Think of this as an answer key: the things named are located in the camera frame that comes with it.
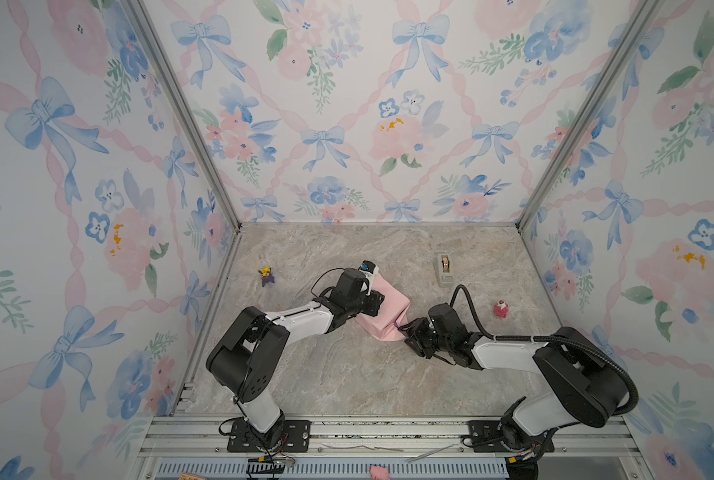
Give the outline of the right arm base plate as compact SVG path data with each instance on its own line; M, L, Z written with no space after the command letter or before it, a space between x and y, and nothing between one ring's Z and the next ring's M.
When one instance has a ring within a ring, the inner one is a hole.
M542 450L554 449L552 438L557 429L550 429L531 436L518 426L503 425L499 420L473 420L467 423L468 433L461 437L461 444L478 453L511 453L527 455Z

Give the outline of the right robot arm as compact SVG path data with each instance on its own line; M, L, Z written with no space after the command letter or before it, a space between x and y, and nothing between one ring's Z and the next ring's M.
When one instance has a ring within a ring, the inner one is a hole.
M516 400L486 433L469 433L463 443L472 449L492 444L507 452L536 453L560 429L602 428L639 401L626 370L570 327L548 336L469 331L453 306L443 303L399 330L420 357L478 371L536 374L548 386L542 395Z

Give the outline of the purple wrapping paper sheet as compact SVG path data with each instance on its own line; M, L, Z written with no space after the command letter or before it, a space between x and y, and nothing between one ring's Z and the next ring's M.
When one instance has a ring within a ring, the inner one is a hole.
M369 316L365 313L357 315L354 320L373 338L383 342L404 341L406 336L399 330L408 323L410 300L399 290L378 274L372 287L384 295L378 315Z

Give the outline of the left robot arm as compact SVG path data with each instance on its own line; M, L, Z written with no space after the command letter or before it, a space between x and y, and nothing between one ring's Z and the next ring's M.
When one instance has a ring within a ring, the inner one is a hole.
M373 288L378 272L364 261L358 268L343 268L334 286L301 307L282 312L247 307L214 346L206 369L232 392L241 412L235 422L252 445L268 451L282 446L285 415L268 385L285 348L331 333L360 314L377 316L385 299Z

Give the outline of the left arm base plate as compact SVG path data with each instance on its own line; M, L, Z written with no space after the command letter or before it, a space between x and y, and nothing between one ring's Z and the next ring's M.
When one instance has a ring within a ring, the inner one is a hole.
M225 432L220 426L219 433L227 437L229 453L306 453L311 426L308 420L281 419L262 433L244 419L233 419L231 429Z

